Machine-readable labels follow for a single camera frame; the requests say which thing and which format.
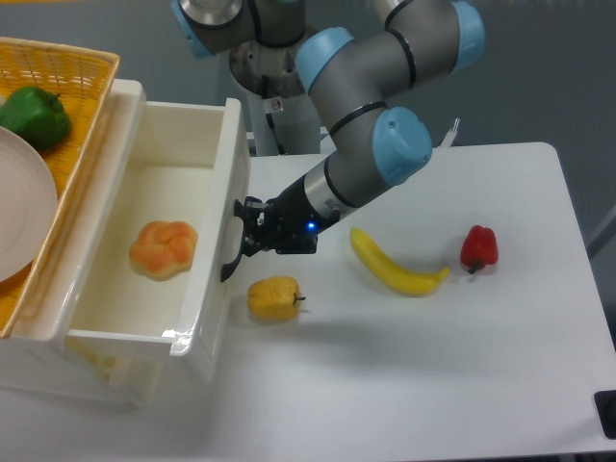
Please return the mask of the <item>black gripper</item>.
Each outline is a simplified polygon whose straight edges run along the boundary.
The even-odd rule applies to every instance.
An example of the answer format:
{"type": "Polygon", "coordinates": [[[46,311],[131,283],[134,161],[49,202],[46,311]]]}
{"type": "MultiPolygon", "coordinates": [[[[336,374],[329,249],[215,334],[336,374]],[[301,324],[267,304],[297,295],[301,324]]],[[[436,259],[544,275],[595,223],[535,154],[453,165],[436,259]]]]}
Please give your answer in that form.
{"type": "Polygon", "coordinates": [[[264,232],[243,234],[246,257],[269,250],[282,255],[315,254],[319,233],[340,220],[337,206],[318,212],[303,185],[291,185],[268,203],[253,196],[235,200],[233,214],[244,224],[260,224],[265,217],[264,232]]]}

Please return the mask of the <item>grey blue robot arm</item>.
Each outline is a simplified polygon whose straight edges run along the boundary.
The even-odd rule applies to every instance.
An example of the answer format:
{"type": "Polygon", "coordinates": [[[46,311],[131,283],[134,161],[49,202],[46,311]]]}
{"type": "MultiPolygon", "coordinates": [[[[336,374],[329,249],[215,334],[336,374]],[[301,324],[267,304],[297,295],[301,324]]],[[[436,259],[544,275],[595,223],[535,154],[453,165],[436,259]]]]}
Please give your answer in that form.
{"type": "Polygon", "coordinates": [[[391,96],[477,62],[485,47],[478,10],[465,1],[378,1],[382,31],[355,39],[342,27],[310,34],[302,1],[175,1],[193,52],[251,44],[284,51],[335,149],[276,198],[239,202],[240,252],[315,251],[318,236],[430,159],[432,141],[391,96]]]}

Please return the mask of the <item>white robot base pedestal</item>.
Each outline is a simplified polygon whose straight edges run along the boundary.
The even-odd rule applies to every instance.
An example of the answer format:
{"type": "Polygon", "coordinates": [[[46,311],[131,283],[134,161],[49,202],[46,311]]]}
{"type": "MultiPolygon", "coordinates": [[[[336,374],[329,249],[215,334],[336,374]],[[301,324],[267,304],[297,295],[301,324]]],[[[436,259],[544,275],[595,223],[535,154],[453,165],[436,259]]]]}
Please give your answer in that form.
{"type": "Polygon", "coordinates": [[[231,75],[244,92],[258,156],[321,150],[321,119],[295,66],[302,43],[273,48],[252,40],[230,51],[231,75]]]}

